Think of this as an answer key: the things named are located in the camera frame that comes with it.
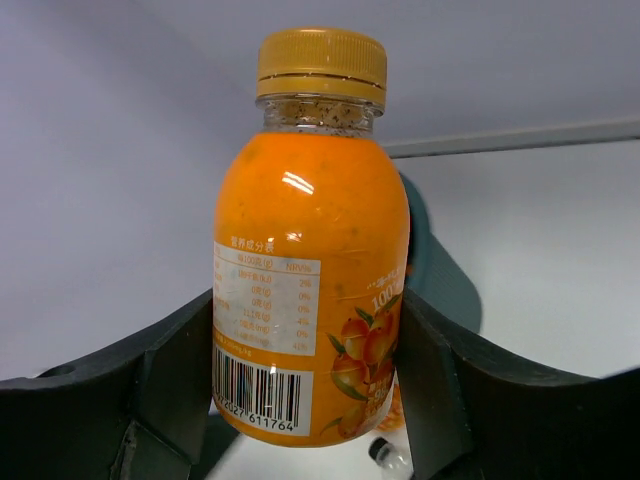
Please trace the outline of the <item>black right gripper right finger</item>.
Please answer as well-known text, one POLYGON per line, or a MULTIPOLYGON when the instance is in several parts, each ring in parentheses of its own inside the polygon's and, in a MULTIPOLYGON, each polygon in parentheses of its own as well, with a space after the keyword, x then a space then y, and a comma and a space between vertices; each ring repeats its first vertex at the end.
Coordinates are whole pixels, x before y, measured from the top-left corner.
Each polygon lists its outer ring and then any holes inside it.
POLYGON ((635 479, 639 373, 591 378, 516 355, 413 292, 395 354, 418 479, 635 479))

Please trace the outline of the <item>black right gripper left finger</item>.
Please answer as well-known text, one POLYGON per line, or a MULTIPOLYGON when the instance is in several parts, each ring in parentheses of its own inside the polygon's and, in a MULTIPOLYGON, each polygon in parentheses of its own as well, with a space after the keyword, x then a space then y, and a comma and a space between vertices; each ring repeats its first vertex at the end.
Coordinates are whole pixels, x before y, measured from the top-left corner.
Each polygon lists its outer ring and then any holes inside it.
POLYGON ((4 479, 186 479, 211 403, 212 294, 34 378, 1 383, 4 479))

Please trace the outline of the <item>small orange juice bottle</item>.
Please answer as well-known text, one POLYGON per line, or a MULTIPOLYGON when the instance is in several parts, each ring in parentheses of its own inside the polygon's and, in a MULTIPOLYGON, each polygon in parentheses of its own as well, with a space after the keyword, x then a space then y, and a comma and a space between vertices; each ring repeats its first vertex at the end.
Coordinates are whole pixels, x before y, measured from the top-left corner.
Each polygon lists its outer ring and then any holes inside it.
POLYGON ((393 397, 410 236, 400 175, 373 139, 387 57, 366 35, 300 27, 259 50, 259 132, 213 224, 213 398, 283 447, 357 438, 393 397))

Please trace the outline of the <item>small orange patterned bottle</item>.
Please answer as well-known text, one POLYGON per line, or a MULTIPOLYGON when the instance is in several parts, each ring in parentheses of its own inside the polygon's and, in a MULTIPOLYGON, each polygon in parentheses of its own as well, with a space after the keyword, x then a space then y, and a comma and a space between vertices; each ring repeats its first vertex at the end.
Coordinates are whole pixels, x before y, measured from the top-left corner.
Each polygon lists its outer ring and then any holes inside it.
POLYGON ((381 432, 394 432, 405 427, 404 408, 398 382, 394 383, 391 405, 385 418, 376 427, 381 432))

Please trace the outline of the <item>clear bottle black label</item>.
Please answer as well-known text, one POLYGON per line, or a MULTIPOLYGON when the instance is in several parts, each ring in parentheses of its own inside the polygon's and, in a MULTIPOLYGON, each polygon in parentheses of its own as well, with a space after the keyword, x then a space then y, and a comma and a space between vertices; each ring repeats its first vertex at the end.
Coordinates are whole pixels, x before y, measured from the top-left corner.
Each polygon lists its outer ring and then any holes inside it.
POLYGON ((368 449, 369 457, 381 469, 385 480, 412 480, 414 468, 410 454, 396 447, 383 437, 373 440, 368 449))

